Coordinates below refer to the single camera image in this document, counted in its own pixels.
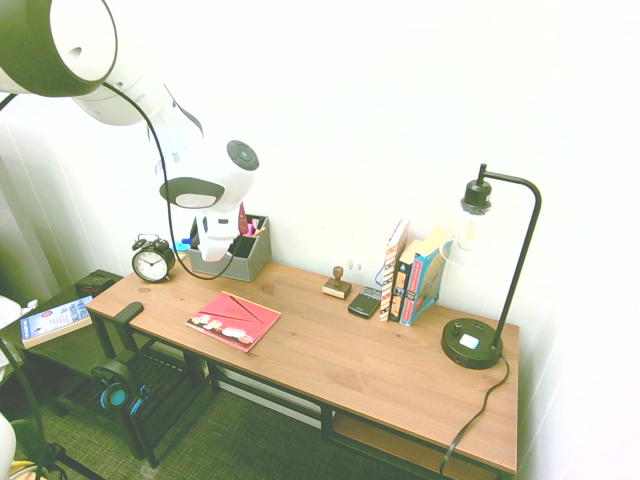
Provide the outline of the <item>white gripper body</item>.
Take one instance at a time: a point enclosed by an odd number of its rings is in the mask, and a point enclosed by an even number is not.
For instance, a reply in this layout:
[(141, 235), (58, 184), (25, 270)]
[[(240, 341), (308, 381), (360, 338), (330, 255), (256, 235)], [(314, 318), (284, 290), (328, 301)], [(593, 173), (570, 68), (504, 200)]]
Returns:
[(204, 261), (216, 262), (225, 256), (239, 235), (239, 214), (239, 206), (227, 212), (219, 212), (213, 207), (196, 210), (198, 250)]

